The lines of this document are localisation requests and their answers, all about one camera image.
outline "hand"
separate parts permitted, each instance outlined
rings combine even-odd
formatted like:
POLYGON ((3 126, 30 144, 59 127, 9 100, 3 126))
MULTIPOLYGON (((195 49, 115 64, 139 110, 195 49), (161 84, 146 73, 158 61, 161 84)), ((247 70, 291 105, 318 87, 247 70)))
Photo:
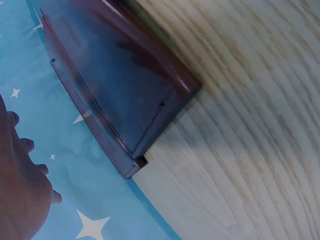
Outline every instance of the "hand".
POLYGON ((50 206, 62 197, 46 177, 46 165, 35 165, 29 152, 35 147, 19 138, 16 113, 6 110, 0 96, 0 239, 30 240, 47 219, 50 206))

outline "white star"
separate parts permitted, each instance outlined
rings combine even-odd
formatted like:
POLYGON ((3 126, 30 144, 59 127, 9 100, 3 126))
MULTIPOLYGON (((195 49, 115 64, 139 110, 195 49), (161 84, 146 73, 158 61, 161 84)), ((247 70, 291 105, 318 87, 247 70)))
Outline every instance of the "white star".
POLYGON ((79 239, 82 237, 93 237, 96 240, 104 240, 101 231, 102 228, 109 221, 110 216, 100 220, 91 220, 90 218, 83 215, 78 209, 76 211, 78 212, 81 218, 83 228, 75 239, 79 239))
POLYGON ((36 18, 37 18, 38 21, 39 21, 39 25, 37 25, 36 27, 34 27, 33 30, 43 29, 43 28, 44 28, 44 25, 42 24, 42 22, 41 22, 41 20, 40 20, 40 17, 39 17, 39 15, 38 15, 38 13, 37 13, 37 11, 36 11, 36 9, 35 9, 35 6, 32 5, 32 7, 33 7, 33 10, 34 10, 34 12, 35 12, 36 18))
POLYGON ((15 89, 15 88, 13 88, 13 93, 11 94, 11 97, 10 97, 10 98, 12 98, 12 97, 18 98, 18 93, 20 92, 20 90, 21 90, 21 89, 15 89))
POLYGON ((79 123, 79 122, 83 121, 84 118, 86 119, 86 118, 89 117, 90 115, 91 115, 91 111, 88 110, 88 111, 86 111, 86 112, 83 114, 83 116, 80 114, 80 115, 74 120, 74 122, 73 122, 72 124, 79 123))

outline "wood grain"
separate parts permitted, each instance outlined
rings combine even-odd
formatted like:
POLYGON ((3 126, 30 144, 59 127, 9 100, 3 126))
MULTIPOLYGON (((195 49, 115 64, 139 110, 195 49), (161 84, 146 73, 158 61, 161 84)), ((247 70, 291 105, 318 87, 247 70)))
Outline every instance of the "wood grain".
POLYGON ((137 1, 205 84, 138 186, 184 240, 320 239, 320 2, 137 1))

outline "blue star-patterned cloth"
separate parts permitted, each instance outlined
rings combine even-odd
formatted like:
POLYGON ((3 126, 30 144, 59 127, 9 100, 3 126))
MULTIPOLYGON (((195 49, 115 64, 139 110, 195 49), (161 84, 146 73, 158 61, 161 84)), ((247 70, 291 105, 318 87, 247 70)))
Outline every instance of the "blue star-patterned cloth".
POLYGON ((0 93, 61 193, 35 240, 179 239, 100 148, 52 70, 37 0, 0 0, 0 93))

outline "finger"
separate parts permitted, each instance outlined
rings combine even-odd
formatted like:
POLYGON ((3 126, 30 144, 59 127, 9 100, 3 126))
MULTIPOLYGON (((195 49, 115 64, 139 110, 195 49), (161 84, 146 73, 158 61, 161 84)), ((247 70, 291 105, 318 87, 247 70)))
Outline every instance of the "finger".
POLYGON ((47 165, 45 165, 45 164, 36 164, 35 166, 44 175, 47 175, 49 173, 49 169, 48 169, 47 165))
POLYGON ((52 204, 60 204, 62 202, 61 194, 56 192, 55 190, 52 190, 52 191, 53 191, 53 194, 52 194, 51 203, 52 204))
POLYGON ((35 143, 31 139, 29 139, 29 138, 20 138, 20 140, 21 140, 21 143, 22 143, 24 149, 28 153, 30 153, 33 149, 35 149, 35 143))
POLYGON ((0 95, 0 150, 2 152, 12 149, 11 129, 8 121, 7 109, 0 95))
POLYGON ((9 124, 14 128, 19 123, 19 116, 14 111, 8 111, 7 113, 9 124))

